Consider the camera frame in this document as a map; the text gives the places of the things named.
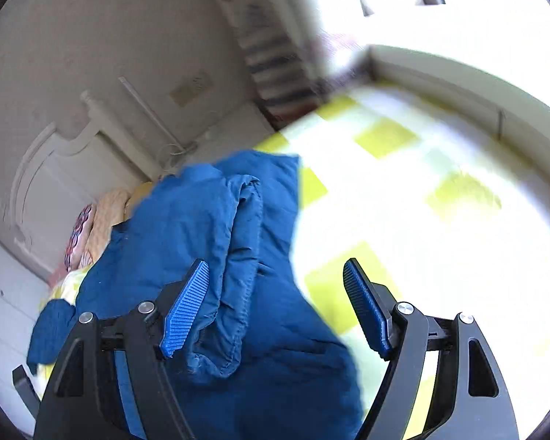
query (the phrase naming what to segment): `blue blanket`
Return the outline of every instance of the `blue blanket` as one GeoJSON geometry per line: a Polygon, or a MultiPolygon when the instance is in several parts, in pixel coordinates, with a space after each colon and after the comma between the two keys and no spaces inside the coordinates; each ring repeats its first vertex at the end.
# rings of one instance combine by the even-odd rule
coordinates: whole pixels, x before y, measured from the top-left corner
{"type": "MultiPolygon", "coordinates": [[[[197,438],[353,438],[362,420],[354,364],[297,289],[289,262],[297,165],[296,157],[247,151],[165,178],[115,227],[76,308],[47,304],[29,366],[56,359],[83,311],[121,316],[199,257],[210,287],[184,347],[166,360],[197,438]]],[[[142,436],[122,359],[117,366],[127,422],[142,436]]]]}

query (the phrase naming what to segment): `yellow and white checkered sheet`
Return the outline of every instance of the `yellow and white checkered sheet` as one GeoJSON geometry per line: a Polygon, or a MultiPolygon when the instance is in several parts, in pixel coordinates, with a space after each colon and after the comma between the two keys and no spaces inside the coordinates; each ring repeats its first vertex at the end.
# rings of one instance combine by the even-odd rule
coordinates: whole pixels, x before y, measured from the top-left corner
{"type": "MultiPolygon", "coordinates": [[[[356,257],[371,281],[423,313],[472,313],[503,372],[525,438],[550,408],[550,184],[531,162],[455,111],[367,85],[257,150],[299,154],[297,284],[350,348],[365,412],[387,364],[369,349],[342,284],[356,257]]],[[[56,297],[75,300],[85,272],[56,297]]],[[[405,438],[420,433],[430,352],[405,438]]],[[[49,366],[41,367],[44,383],[49,366]]]]}

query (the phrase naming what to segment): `bed sheet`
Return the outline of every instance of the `bed sheet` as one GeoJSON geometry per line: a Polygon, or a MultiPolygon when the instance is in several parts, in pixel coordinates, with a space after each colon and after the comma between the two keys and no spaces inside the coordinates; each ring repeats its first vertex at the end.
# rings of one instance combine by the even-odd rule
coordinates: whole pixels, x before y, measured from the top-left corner
{"type": "MultiPolygon", "coordinates": [[[[475,316],[525,438],[550,408],[550,184],[533,164],[450,108],[388,84],[355,88],[256,149],[301,156],[292,265],[355,358],[365,412],[387,364],[344,292],[350,257],[425,314],[475,316]]],[[[74,298],[81,275],[57,297],[74,298]]],[[[428,353],[405,438],[424,426],[436,361],[428,353]]]]}

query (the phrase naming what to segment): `silver screw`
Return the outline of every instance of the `silver screw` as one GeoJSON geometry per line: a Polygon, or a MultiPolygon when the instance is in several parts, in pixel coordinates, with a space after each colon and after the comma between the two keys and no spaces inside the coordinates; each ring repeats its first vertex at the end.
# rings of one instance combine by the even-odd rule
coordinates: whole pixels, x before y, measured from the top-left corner
{"type": "Polygon", "coordinates": [[[91,323],[92,319],[94,319],[94,315],[89,311],[86,311],[85,313],[80,314],[80,322],[83,325],[86,325],[87,323],[91,323]]]}
{"type": "Polygon", "coordinates": [[[143,301],[141,304],[138,305],[138,312],[141,314],[152,313],[154,309],[155,305],[150,301],[143,301]]]}
{"type": "Polygon", "coordinates": [[[408,302],[401,302],[397,305],[397,311],[401,314],[412,314],[414,312],[414,306],[408,302]]]}
{"type": "Polygon", "coordinates": [[[471,325],[474,322],[474,317],[470,314],[461,313],[459,314],[459,317],[461,318],[461,321],[465,323],[465,325],[471,325]]]}

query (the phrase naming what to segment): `wall outlet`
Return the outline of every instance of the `wall outlet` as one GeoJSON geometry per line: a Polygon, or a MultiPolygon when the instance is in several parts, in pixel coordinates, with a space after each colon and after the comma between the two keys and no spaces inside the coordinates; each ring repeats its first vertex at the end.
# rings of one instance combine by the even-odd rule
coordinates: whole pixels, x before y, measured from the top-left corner
{"type": "Polygon", "coordinates": [[[185,107],[212,86],[213,83],[210,75],[206,71],[199,71],[184,80],[179,86],[169,93],[169,96],[179,107],[185,107]]]}

